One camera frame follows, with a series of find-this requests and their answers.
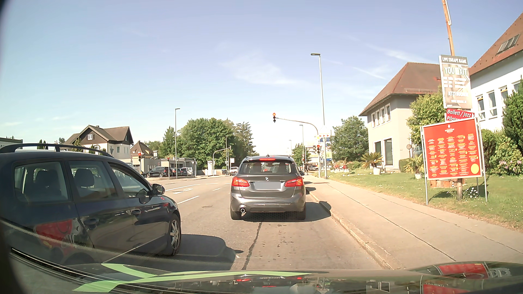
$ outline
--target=license plate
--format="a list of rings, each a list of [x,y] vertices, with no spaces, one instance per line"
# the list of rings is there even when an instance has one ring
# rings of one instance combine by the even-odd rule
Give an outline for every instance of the license plate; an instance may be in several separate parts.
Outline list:
[[[280,182],[254,182],[256,190],[278,190],[281,189]]]

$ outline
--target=taillight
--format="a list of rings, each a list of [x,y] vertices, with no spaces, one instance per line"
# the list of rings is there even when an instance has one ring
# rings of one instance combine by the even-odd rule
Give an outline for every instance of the taillight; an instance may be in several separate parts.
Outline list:
[[[233,187],[248,187],[250,185],[249,185],[249,182],[247,182],[246,180],[244,180],[242,178],[233,177],[231,186],[233,186]]]
[[[300,176],[300,177],[297,177],[295,179],[288,180],[287,182],[285,182],[285,186],[286,187],[300,187],[300,186],[303,186],[303,178]]]

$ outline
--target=lawn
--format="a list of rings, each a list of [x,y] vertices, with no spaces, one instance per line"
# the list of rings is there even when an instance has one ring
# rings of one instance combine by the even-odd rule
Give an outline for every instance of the lawn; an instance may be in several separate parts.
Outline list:
[[[355,173],[329,173],[329,179],[425,204],[425,181],[416,180],[413,174],[374,176],[369,169]],[[483,178],[479,187],[475,178],[467,179],[461,201],[456,200],[455,188],[429,188],[429,206],[523,232],[523,178],[488,176],[487,190],[485,203]]]

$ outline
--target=windshield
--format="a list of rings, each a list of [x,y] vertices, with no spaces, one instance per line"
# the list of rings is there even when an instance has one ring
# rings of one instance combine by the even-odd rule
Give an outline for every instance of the windshield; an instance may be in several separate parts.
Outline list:
[[[157,294],[520,282],[522,12],[7,0],[6,280]]]

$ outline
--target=rear windshield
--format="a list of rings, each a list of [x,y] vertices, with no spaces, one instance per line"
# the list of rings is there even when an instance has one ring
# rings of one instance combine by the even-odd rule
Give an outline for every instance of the rear windshield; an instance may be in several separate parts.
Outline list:
[[[246,162],[240,167],[240,173],[250,175],[290,174],[291,162],[286,160]]]

